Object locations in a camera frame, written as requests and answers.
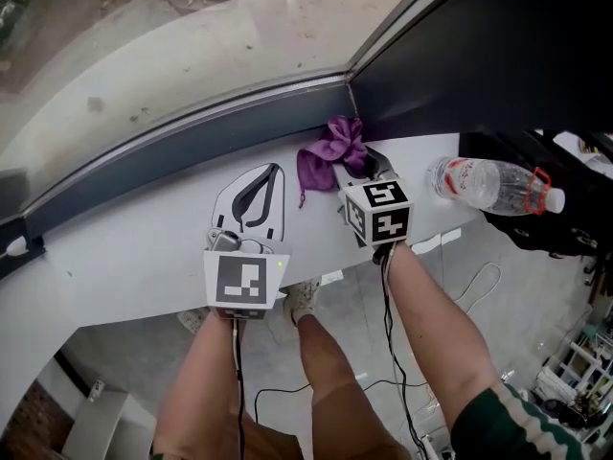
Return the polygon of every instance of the plastic water bottle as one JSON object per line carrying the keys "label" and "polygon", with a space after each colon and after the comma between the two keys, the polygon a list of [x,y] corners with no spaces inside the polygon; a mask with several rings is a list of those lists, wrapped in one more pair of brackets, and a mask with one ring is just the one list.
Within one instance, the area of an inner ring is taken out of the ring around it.
{"label": "plastic water bottle", "polygon": [[443,157],[430,165],[427,179],[439,196],[461,199],[495,215],[517,217],[564,209],[561,189],[551,188],[538,177],[532,180],[532,172],[508,162]]}

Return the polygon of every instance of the bottle label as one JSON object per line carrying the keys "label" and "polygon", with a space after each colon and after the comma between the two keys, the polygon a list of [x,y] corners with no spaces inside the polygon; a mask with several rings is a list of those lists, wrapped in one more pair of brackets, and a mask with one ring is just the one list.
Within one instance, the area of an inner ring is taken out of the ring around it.
{"label": "bottle label", "polygon": [[443,172],[446,194],[450,197],[470,199],[471,193],[466,192],[472,185],[470,179],[475,167],[483,161],[479,158],[456,158],[449,162]]}

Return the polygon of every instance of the white sneaker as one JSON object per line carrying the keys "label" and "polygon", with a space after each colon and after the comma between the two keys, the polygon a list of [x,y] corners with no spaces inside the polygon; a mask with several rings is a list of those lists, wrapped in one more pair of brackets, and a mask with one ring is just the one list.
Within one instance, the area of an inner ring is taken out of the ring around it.
{"label": "white sneaker", "polygon": [[204,308],[185,310],[177,313],[176,318],[178,318],[179,322],[183,324],[183,327],[185,327],[192,334],[196,334],[202,327],[204,319],[207,317],[208,314],[209,311]]}
{"label": "white sneaker", "polygon": [[287,321],[294,327],[301,317],[314,314],[317,293],[321,284],[321,278],[313,278],[285,289],[287,296],[284,300],[284,314]]}

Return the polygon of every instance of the dark gray wall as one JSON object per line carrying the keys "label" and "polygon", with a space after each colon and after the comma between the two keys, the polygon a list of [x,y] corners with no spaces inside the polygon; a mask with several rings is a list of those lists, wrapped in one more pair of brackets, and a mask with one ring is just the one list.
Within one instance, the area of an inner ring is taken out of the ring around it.
{"label": "dark gray wall", "polygon": [[342,81],[238,107],[104,163],[29,213],[26,224],[30,234],[42,235],[153,180],[232,151],[322,127],[336,114],[355,114]]}
{"label": "dark gray wall", "polygon": [[613,130],[610,0],[440,0],[352,80],[368,139]]}

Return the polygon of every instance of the human arm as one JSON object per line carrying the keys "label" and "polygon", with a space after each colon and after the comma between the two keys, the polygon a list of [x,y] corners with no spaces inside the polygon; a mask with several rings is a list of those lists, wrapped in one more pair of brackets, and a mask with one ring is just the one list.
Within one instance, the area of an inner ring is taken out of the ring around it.
{"label": "human arm", "polygon": [[153,453],[171,460],[216,458],[237,379],[232,321],[210,313],[158,414]]}
{"label": "human arm", "polygon": [[390,261],[388,281],[415,358],[451,430],[468,403],[499,381],[486,341],[403,242]]}
{"label": "human arm", "polygon": [[498,378],[479,330],[405,243],[390,264],[398,313],[459,458],[589,458],[563,426]]}

